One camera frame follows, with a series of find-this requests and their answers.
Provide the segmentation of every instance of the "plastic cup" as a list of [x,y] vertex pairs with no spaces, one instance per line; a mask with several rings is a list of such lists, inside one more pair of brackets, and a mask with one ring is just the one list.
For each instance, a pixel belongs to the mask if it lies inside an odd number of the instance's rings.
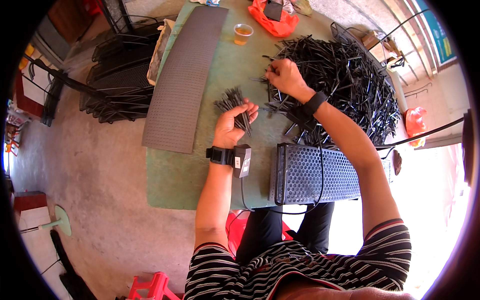
[[247,43],[248,37],[253,34],[253,28],[247,24],[237,24],[233,28],[235,32],[235,44],[243,46]]

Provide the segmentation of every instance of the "table surface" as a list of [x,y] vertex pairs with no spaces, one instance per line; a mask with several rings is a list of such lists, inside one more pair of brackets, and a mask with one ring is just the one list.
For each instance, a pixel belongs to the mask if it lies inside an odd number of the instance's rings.
[[[220,99],[225,89],[240,85],[244,97],[248,97],[250,101],[262,107],[263,103],[267,102],[266,85],[250,78],[258,78],[264,74],[270,61],[262,58],[262,55],[276,55],[278,49],[275,43],[281,45],[280,40],[310,34],[316,39],[332,40],[330,31],[332,20],[317,12],[313,12],[312,17],[298,14],[300,21],[289,37],[274,37],[250,15],[247,7],[251,4],[251,1],[246,0],[220,2],[220,6],[228,8],[229,11],[208,73],[192,154],[147,148],[147,202],[150,206],[196,209],[208,172],[209,159],[205,158],[205,149],[212,145],[216,120],[220,115],[220,111],[213,102]],[[185,2],[168,40],[162,62],[165,61],[185,20],[196,6],[199,4],[191,3],[189,0]],[[248,24],[254,30],[244,46],[233,43],[233,27],[239,23]],[[267,112],[259,111],[257,120],[252,124],[252,138],[245,135],[239,141],[239,144],[248,144],[252,147],[250,173],[244,181],[245,202],[248,207],[275,205],[268,201],[271,154],[277,144],[291,142],[289,137],[283,136],[283,132],[290,125],[291,122],[283,115],[276,114],[269,119]],[[240,180],[237,178],[232,182],[231,208],[244,208],[241,201]]]

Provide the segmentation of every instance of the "gray perforated board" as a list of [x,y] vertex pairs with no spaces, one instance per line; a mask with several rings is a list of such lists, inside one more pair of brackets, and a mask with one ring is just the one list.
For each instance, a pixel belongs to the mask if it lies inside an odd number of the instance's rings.
[[199,6],[188,17],[155,86],[143,146],[192,153],[200,102],[227,13]]
[[[355,199],[360,197],[358,177],[352,164],[340,151],[323,149],[324,191],[321,202]],[[390,181],[390,161],[382,161]],[[269,200],[276,204],[315,203],[322,189],[320,150],[316,147],[280,144],[272,161]]]

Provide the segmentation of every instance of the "green sign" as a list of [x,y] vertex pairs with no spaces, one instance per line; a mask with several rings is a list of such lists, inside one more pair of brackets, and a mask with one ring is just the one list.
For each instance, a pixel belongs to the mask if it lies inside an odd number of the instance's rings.
[[[427,4],[423,0],[416,0],[418,8],[420,11],[423,11],[427,8]],[[443,65],[453,59],[456,58],[456,55],[452,52],[452,48],[450,47],[450,42],[448,41],[448,37],[445,34],[442,26],[438,22],[437,18],[433,12],[428,11],[423,14],[423,17],[427,21],[428,27],[430,28],[430,37],[435,42],[435,52],[437,54],[438,61],[440,65]]]

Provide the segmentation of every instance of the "black pants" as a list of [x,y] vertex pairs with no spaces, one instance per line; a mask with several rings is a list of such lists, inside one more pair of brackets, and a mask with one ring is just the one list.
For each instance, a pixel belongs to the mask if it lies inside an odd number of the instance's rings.
[[[328,232],[334,206],[335,202],[318,204],[314,210],[305,214],[297,233],[293,230],[287,233],[312,253],[327,253]],[[238,264],[248,264],[268,247],[282,241],[282,215],[272,210],[281,212],[282,207],[257,208],[255,212],[250,213],[237,249]]]

